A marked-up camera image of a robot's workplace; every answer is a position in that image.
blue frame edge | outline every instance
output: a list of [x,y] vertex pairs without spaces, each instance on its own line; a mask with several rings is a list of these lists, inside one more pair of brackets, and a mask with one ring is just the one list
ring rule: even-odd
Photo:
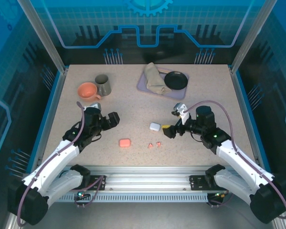
[[262,157],[262,160],[263,160],[263,163],[264,163],[265,170],[268,171],[268,172],[271,172],[270,165],[269,165],[269,162],[268,162],[268,159],[267,159],[267,156],[266,156],[266,152],[265,152],[265,149],[264,149],[263,144],[262,144],[262,139],[261,139],[261,136],[259,135],[259,132],[258,132],[258,129],[257,129],[257,126],[256,126],[256,122],[255,122],[255,119],[254,119],[254,116],[253,116],[253,113],[252,113],[252,110],[251,110],[251,107],[250,107],[250,104],[249,104],[249,100],[248,100],[247,94],[245,92],[245,87],[244,87],[242,78],[241,78],[240,73],[239,73],[238,70],[236,71],[236,76],[237,76],[237,80],[239,82],[239,86],[240,86],[240,89],[241,89],[243,97],[244,97],[244,101],[245,101],[245,104],[246,104],[247,111],[249,113],[249,118],[250,118],[250,121],[251,121],[251,124],[252,124],[252,127],[253,127],[253,131],[254,131],[254,134],[255,134],[255,137],[256,137],[258,148],[259,148],[260,153],[261,153],[261,157]]
[[41,124],[40,124],[39,130],[38,130],[38,133],[37,133],[37,137],[36,137],[36,140],[35,140],[35,143],[34,143],[32,154],[31,154],[31,157],[30,157],[30,160],[29,160],[29,163],[28,163],[28,167],[26,169],[26,173],[31,173],[31,169],[33,167],[34,159],[35,159],[36,154],[37,154],[37,148],[38,148],[38,145],[39,145],[39,142],[40,142],[40,139],[41,139],[41,134],[43,132],[46,120],[48,118],[49,110],[50,110],[50,107],[51,107],[51,104],[52,104],[52,101],[53,101],[54,93],[55,93],[55,90],[56,90],[56,87],[57,87],[57,83],[58,83],[60,74],[61,73],[59,71],[57,71],[56,77],[55,77],[55,80],[54,80],[54,83],[53,83],[53,87],[52,87],[52,90],[51,90],[51,93],[50,93],[50,96],[49,96],[49,99],[48,99],[48,103],[47,103],[46,109],[45,109],[45,111],[43,113],[43,117],[42,117]]

blue wall panel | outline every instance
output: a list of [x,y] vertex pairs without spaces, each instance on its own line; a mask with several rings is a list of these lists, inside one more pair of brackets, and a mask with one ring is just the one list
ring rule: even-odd
[[239,71],[270,167],[286,177],[286,0],[277,1]]
[[[33,1],[65,64],[105,64],[104,49],[110,48],[123,52],[124,63],[195,63],[201,48],[203,52],[209,49],[210,57],[211,48],[217,49],[212,53],[217,53],[214,63],[232,63],[263,3],[263,0]],[[83,51],[86,54],[83,58],[80,49],[92,50]]]
[[56,72],[17,1],[0,1],[0,228],[9,178],[27,166],[15,153],[31,154]]

folded towel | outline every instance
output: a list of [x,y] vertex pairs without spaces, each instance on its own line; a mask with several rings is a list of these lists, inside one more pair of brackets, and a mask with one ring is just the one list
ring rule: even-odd
[[146,87],[148,90],[156,94],[165,94],[172,91],[165,85],[164,79],[161,78],[154,63],[149,63],[145,67],[144,74],[147,80]]

black frying pan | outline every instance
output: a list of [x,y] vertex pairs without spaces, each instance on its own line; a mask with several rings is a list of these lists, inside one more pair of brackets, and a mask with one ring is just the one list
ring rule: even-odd
[[187,77],[177,71],[170,72],[164,77],[165,85],[173,90],[182,90],[187,86]]

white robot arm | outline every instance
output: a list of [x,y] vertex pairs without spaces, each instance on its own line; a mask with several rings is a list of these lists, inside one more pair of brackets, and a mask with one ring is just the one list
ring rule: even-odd
[[79,121],[68,130],[58,147],[40,166],[23,180],[15,179],[9,184],[8,211],[19,216],[18,209],[21,209],[20,218],[31,225],[37,224],[48,208],[65,193],[79,186],[88,186],[90,171],[79,165],[71,167],[63,177],[56,177],[87,145],[101,138],[101,131],[116,127],[120,122],[116,112],[108,114],[109,119],[103,117],[99,103],[83,110],[85,121]]
[[240,197],[263,223],[286,211],[281,197],[272,186],[275,185],[286,201],[286,180],[262,169],[233,144],[231,137],[216,126],[209,106],[197,107],[196,119],[191,118],[183,103],[178,103],[172,114],[180,119],[176,125],[163,129],[166,136],[175,138],[176,133],[182,136],[185,132],[200,135],[203,145],[225,160],[241,177],[232,175],[224,166],[216,165],[206,171],[205,179],[210,186],[223,187]]

